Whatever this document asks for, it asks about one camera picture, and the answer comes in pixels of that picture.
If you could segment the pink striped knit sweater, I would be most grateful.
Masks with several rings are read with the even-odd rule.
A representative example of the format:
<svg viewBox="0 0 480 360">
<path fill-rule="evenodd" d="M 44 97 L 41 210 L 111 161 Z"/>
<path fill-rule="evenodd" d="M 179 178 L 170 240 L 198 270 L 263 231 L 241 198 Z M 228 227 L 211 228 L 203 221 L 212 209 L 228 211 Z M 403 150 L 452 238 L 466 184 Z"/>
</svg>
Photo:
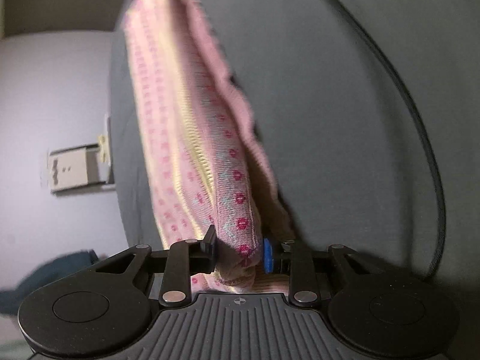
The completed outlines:
<svg viewBox="0 0 480 360">
<path fill-rule="evenodd" d="M 249 102 L 199 0 L 133 0 L 123 18 L 154 221 L 163 246 L 215 228 L 218 261 L 194 292 L 287 293 L 261 266 L 293 237 Z"/>
</svg>

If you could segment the dark grey bed sheet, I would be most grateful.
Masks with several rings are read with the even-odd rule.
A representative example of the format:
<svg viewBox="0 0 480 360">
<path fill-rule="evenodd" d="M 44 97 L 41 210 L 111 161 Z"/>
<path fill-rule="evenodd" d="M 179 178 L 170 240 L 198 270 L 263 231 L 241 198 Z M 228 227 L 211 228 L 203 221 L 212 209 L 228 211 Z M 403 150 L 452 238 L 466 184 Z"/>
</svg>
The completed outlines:
<svg viewBox="0 0 480 360">
<path fill-rule="evenodd" d="M 446 198 L 438 281 L 479 293 L 479 0 L 339 0 L 410 91 Z M 421 272 L 434 187 L 385 68 L 333 0 L 200 0 L 296 230 Z"/>
</svg>

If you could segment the white black-framed chair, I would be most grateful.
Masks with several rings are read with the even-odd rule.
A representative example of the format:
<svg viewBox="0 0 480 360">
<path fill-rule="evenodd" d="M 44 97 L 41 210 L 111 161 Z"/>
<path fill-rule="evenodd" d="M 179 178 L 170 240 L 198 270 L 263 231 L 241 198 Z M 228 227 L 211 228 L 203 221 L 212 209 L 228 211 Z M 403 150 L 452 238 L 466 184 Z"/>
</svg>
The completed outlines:
<svg viewBox="0 0 480 360">
<path fill-rule="evenodd" d="M 94 144 L 49 152 L 46 169 L 48 187 L 52 194 L 97 185 L 112 185 L 110 140 L 106 134 Z"/>
</svg>

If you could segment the dark blue hanging jacket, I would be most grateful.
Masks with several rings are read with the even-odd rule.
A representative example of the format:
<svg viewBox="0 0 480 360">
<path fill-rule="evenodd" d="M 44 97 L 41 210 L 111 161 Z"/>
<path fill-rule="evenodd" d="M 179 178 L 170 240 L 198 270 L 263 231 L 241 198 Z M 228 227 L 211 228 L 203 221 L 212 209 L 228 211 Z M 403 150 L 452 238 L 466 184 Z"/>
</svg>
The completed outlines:
<svg viewBox="0 0 480 360">
<path fill-rule="evenodd" d="M 16 316 L 23 300 L 41 287 L 98 263 L 93 250 L 65 254 L 42 264 L 12 289 L 1 290 L 1 314 Z"/>
</svg>

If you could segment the grey door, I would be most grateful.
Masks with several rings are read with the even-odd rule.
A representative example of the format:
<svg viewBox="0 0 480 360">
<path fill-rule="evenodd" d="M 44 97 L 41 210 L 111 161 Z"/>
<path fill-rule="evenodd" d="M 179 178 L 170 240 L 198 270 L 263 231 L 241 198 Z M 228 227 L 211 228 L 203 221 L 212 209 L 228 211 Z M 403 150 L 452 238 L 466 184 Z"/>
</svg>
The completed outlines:
<svg viewBox="0 0 480 360">
<path fill-rule="evenodd" d="M 1 36 L 111 32 L 124 0 L 1 0 Z"/>
</svg>

